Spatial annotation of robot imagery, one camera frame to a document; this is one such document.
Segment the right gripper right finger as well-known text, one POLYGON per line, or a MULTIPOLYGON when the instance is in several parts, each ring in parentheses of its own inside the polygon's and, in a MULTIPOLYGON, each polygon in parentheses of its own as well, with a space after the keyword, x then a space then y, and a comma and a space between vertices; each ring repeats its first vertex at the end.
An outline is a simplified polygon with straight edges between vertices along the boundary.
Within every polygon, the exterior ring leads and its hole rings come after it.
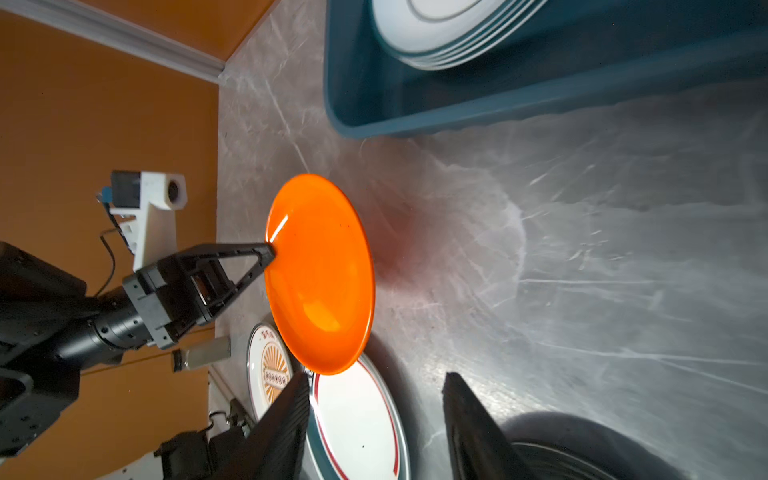
POLYGON ((454 479, 537 478, 460 374, 446 374, 442 394, 454 479))

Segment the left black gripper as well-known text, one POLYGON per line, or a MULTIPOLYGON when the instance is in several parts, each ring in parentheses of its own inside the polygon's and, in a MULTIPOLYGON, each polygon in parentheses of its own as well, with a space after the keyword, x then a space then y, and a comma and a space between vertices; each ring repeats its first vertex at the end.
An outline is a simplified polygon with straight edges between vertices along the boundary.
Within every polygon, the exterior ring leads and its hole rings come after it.
POLYGON ((275 260, 267 243, 207 243, 167 256, 123 281, 150 340, 162 349, 196 326, 213 322, 275 260), (239 279, 231 279, 225 260, 251 260, 239 279))

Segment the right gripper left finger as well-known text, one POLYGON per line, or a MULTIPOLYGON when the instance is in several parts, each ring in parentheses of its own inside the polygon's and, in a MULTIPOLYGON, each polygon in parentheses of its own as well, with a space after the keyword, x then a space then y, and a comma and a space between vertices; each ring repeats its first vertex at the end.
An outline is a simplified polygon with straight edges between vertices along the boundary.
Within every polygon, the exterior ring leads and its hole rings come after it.
POLYGON ((212 479, 299 479, 309 414, 309 380, 299 372, 212 479))

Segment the orange plastic plate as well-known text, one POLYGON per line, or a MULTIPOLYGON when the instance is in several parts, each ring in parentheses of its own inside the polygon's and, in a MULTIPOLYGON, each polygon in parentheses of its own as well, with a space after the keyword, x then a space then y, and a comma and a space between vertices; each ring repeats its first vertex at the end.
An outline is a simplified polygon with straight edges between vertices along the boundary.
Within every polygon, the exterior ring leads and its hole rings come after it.
POLYGON ((298 175, 276 195, 265 239, 275 252, 266 294, 286 346, 313 372, 345 371, 367 345, 376 299, 369 242, 352 203, 330 180, 298 175))

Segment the white flower plate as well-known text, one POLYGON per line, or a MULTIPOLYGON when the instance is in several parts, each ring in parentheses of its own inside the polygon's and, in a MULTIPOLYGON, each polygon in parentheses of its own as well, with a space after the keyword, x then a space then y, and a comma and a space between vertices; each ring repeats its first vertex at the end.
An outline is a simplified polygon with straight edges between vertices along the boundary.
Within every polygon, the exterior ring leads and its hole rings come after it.
POLYGON ((491 51, 520 30, 545 0, 372 0, 376 39, 390 56, 422 71, 447 70, 491 51))

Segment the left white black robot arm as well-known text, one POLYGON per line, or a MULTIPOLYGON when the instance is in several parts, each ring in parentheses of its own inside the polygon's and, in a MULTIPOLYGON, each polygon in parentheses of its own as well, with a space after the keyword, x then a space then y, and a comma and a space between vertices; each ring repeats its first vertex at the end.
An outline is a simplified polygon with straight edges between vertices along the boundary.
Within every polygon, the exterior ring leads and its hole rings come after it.
POLYGON ((267 243, 201 244, 97 296, 79 278, 1 245, 1 455, 14 457, 79 396, 81 373, 129 350, 168 349, 216 320, 272 263, 267 243))

